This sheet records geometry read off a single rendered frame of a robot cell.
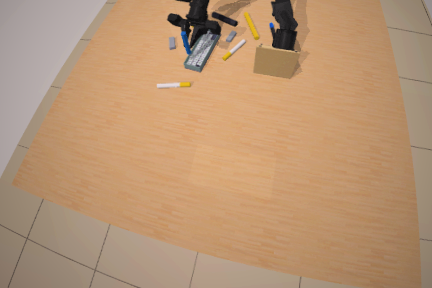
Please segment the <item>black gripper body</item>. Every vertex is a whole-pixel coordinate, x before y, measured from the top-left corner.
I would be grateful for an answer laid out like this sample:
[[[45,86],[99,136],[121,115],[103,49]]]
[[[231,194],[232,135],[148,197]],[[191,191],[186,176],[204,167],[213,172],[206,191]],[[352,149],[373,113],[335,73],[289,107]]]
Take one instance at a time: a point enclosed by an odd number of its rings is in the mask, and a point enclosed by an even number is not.
[[[185,15],[187,19],[183,19],[181,15],[170,13],[166,20],[172,25],[178,27],[180,27],[179,23],[182,23],[185,24],[188,28],[190,28],[190,26],[196,26],[203,28],[205,32],[207,29],[210,29],[212,34],[220,35],[221,27],[217,21],[207,19],[204,23],[204,17],[205,14],[207,14],[207,4],[200,0],[192,0],[189,4],[189,7],[189,12]]]

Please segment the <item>blue stylus with white tip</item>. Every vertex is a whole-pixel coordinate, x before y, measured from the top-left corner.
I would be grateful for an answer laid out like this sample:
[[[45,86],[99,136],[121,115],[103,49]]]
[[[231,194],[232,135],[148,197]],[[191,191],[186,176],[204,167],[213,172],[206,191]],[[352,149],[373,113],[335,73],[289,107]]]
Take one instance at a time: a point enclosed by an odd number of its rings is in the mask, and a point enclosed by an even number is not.
[[[189,45],[189,41],[188,41],[188,39],[187,39],[187,35],[186,35],[186,32],[185,32],[185,31],[182,31],[182,32],[181,32],[181,37],[182,37],[182,40],[183,40],[183,42],[184,42],[184,46],[185,46],[185,49],[186,49],[187,55],[190,55],[190,58],[191,58],[191,54],[192,54],[192,52],[191,52],[190,45]]]

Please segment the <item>grey rectangular bar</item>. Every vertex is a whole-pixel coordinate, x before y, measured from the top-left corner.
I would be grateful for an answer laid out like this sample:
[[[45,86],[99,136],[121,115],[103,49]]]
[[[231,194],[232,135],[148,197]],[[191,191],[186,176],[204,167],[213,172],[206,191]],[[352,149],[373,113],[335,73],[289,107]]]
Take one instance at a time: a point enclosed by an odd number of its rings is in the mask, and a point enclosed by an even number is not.
[[[175,40],[174,40],[174,36],[173,37],[169,37],[169,49],[175,49]]]

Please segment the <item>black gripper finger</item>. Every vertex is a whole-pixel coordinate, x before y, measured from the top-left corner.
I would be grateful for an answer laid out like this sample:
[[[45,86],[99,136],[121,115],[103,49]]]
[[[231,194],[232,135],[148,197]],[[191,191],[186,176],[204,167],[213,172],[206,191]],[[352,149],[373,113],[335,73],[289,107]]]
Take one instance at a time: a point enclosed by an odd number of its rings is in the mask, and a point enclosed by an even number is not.
[[[190,30],[185,24],[179,23],[181,32],[185,31],[187,35],[187,39],[189,39],[189,34],[192,30]]]
[[[193,46],[195,45],[199,37],[204,34],[206,35],[207,33],[203,30],[203,28],[194,26],[191,41],[190,41],[190,49],[193,48]]]

